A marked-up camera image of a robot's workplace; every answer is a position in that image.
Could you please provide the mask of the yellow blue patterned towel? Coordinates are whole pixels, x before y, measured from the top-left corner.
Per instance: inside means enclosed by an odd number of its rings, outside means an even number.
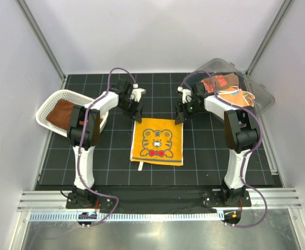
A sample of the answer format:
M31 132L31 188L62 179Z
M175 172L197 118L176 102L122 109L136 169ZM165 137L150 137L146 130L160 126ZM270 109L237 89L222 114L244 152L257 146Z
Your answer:
M130 161L183 166L183 124L172 119L143 118L134 122Z

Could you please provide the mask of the pink brown towel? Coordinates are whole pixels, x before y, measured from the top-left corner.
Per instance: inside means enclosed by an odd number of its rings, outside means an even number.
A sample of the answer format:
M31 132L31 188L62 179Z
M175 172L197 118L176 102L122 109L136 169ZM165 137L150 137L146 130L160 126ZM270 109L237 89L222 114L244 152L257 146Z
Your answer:
M215 85L215 91L224 91L229 88L239 87L239 78L236 74L216 75L212 77ZM201 80L208 93L213 93L213 84L210 78Z

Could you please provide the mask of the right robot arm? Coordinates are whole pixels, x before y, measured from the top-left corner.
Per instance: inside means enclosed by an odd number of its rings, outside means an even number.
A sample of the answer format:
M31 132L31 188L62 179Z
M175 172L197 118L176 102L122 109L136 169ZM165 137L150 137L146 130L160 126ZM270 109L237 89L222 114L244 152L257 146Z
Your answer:
M216 92L209 94L202 82L195 83L190 89L179 86L177 93L182 100L175 106L175 124L187 122L204 110L223 120L229 158L222 181L220 202L224 206L238 205L245 197L245 175L249 158L262 142L261 125L253 107L232 104Z

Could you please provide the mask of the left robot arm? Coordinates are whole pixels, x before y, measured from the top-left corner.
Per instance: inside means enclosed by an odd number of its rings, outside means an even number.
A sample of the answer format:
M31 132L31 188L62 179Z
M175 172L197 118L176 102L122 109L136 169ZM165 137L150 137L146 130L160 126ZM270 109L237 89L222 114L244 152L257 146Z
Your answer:
M138 84L127 80L119 80L114 86L107 86L97 99L80 106L74 105L67 138L75 155L75 181L74 188L67 196L67 207L79 206L92 208L99 198L119 199L113 195L102 194L94 191L93 154L100 138L100 122L106 121L105 115L113 108L120 108L134 121L142 122L143 102L142 96L146 90Z

